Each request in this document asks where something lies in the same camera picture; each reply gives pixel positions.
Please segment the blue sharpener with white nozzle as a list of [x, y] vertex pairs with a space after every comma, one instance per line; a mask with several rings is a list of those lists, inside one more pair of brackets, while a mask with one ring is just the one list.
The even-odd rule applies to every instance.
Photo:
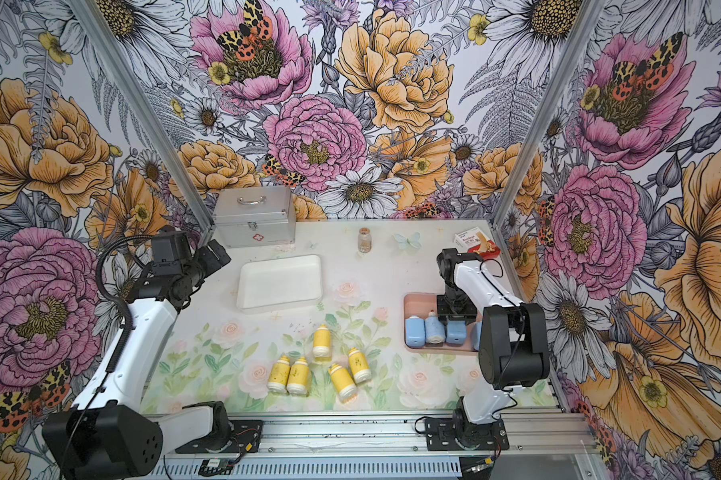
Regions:
[[444, 344], [446, 338], [445, 327], [435, 311], [430, 311], [426, 320], [424, 320], [424, 333], [426, 344]]

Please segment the white rectangular tray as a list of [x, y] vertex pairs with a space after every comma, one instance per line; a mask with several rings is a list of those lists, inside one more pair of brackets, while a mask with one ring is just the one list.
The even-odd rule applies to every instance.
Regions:
[[324, 296], [317, 255], [248, 262], [240, 269], [236, 306], [246, 313], [314, 305]]

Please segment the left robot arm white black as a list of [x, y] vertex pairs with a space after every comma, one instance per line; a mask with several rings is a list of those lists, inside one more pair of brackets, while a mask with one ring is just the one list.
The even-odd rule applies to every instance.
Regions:
[[156, 420], [138, 411], [178, 314], [210, 275], [230, 263], [230, 256], [216, 240], [191, 248], [188, 236], [170, 227], [140, 239], [152, 246], [152, 261], [128, 297], [106, 290], [104, 262], [96, 264], [98, 290], [116, 304], [122, 326], [70, 410], [48, 416], [42, 428], [62, 479], [142, 477], [180, 447], [220, 450], [232, 441], [219, 401], [196, 403]]

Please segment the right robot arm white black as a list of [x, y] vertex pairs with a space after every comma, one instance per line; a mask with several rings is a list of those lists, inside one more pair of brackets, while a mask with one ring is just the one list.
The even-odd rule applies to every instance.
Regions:
[[517, 402], [513, 390], [548, 378], [549, 348], [543, 309], [504, 288], [476, 253], [444, 249], [436, 258], [444, 292], [436, 318], [446, 328], [478, 331], [482, 380], [460, 397], [452, 414], [453, 438], [462, 449], [506, 448], [502, 413]]

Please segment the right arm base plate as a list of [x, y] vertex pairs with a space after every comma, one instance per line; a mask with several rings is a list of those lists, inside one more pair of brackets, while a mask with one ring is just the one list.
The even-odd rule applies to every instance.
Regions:
[[505, 451], [508, 434], [502, 420], [482, 425], [466, 420], [428, 417], [424, 420], [428, 451]]

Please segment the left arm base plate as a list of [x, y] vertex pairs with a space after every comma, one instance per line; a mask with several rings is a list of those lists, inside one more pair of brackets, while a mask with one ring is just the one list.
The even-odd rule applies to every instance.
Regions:
[[258, 453], [262, 442], [262, 420], [238, 419], [228, 421], [228, 428], [222, 431], [222, 443], [213, 444], [206, 438], [196, 439], [178, 449], [177, 454], [230, 454]]

